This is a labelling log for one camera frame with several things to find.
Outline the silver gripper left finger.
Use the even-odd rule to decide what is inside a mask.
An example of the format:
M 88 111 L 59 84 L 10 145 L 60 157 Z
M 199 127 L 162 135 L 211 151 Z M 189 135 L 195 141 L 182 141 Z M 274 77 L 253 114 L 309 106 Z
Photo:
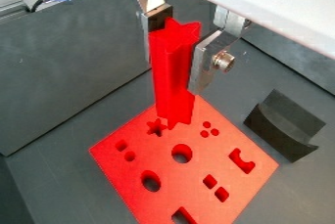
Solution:
M 144 59 L 150 62 L 148 56 L 148 34 L 164 25 L 164 19 L 173 16 L 173 6 L 164 0 L 138 0 L 139 20 L 143 32 Z

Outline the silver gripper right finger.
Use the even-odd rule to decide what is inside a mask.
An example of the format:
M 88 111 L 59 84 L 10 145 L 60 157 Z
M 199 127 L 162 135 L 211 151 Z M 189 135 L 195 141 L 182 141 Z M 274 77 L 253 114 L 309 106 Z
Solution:
M 197 42 L 189 79 L 189 91 L 198 95 L 213 79 L 214 72 L 227 72 L 235 57 L 229 53 L 252 26 L 252 21 L 221 6 L 215 6 L 213 24 L 217 29 Z

